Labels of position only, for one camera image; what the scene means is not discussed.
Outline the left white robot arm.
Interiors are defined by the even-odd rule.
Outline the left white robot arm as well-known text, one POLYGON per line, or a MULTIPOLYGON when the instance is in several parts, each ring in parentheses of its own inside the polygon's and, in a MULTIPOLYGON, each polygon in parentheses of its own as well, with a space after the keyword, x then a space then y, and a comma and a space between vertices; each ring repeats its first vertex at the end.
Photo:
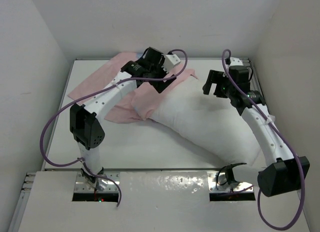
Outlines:
POLYGON ((176 79, 174 75, 167 74, 180 63, 180 58, 172 52, 164 54, 149 47, 136 61, 127 61, 117 68, 101 93, 94 92, 82 105, 75 103, 71 106, 70 132, 83 158, 81 172, 92 185, 98 185, 104 175, 99 145, 105 138, 101 125, 105 115, 144 82, 149 82, 158 93, 162 93, 176 79))

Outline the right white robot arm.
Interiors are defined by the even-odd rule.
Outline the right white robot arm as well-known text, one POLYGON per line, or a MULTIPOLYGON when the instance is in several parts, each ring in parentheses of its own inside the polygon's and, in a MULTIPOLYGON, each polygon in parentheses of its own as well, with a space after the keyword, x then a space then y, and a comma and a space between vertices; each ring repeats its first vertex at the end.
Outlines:
POLYGON ((231 66, 228 73, 210 70, 202 88, 204 94, 209 94, 212 84, 216 85, 213 94, 218 98, 230 99, 262 149, 267 167, 258 172, 250 171, 261 192, 271 197, 302 189, 310 163, 305 156, 295 159, 276 133, 277 128, 262 94, 251 90, 248 69, 237 65, 231 66))

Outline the white pillow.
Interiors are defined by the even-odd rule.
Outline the white pillow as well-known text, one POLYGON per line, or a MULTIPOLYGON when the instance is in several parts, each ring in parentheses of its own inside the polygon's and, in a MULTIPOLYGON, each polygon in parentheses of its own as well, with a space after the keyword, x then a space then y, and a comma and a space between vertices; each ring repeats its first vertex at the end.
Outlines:
POLYGON ((249 125, 228 99, 205 95, 193 76, 175 86, 151 119, 228 164, 253 165, 261 148, 249 125))

